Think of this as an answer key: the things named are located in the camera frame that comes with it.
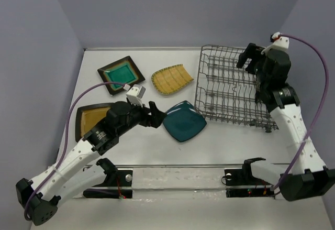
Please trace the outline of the dark teal square plate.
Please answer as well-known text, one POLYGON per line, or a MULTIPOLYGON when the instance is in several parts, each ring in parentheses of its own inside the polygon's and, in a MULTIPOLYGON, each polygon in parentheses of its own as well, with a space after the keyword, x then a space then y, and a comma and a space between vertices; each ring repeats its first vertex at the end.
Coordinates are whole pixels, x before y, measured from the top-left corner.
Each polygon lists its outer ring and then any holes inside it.
POLYGON ((179 102, 168 109, 163 121, 166 131, 180 143, 197 136, 206 125, 204 117, 188 101, 179 102))

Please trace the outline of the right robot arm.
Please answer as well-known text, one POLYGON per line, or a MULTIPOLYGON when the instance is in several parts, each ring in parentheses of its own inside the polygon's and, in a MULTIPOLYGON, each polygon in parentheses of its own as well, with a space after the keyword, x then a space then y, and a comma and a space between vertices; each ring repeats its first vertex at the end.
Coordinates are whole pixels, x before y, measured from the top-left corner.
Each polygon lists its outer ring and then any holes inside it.
POLYGON ((241 178, 247 184, 258 179, 279 190, 287 201, 324 195, 334 185, 334 170, 329 169, 318 155, 305 126, 300 100, 286 80, 291 68, 288 39, 285 44, 263 48, 248 44, 239 55, 237 68, 246 63, 246 71, 256 77, 256 101, 265 104, 267 112, 281 133, 282 145, 291 162, 287 169, 277 167, 264 158, 244 161, 241 178))

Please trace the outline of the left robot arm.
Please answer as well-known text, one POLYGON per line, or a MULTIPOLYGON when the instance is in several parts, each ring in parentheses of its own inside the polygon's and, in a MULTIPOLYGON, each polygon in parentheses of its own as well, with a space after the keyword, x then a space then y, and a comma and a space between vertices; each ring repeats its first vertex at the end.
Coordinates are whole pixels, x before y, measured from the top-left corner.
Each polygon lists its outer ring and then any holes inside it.
POLYGON ((153 101, 149 102, 149 107, 133 105, 130 101, 112 103, 106 116, 67 155, 62 155, 38 176, 30 180, 22 178, 16 183, 25 220, 42 225, 71 197, 96 184, 113 184, 118 169, 102 156, 135 126, 158 128, 165 118, 166 113, 153 101))

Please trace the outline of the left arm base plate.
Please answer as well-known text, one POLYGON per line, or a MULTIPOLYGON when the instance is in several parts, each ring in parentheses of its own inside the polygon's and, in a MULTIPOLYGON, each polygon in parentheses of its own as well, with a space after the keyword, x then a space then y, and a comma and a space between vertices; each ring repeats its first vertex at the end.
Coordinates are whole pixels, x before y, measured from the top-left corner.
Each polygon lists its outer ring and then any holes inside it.
POLYGON ((132 169, 119 169, 114 179, 106 178, 101 184, 83 191, 87 199, 132 199, 132 169))

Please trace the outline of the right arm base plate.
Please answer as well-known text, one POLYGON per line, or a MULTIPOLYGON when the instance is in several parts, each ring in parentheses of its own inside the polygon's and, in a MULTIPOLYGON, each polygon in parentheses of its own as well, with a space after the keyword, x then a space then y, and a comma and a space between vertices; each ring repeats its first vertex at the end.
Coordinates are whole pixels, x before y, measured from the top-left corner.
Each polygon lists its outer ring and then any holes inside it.
POLYGON ((275 192, 261 179, 248 176, 242 169, 225 169, 221 183, 226 187, 227 198, 271 198, 275 192))

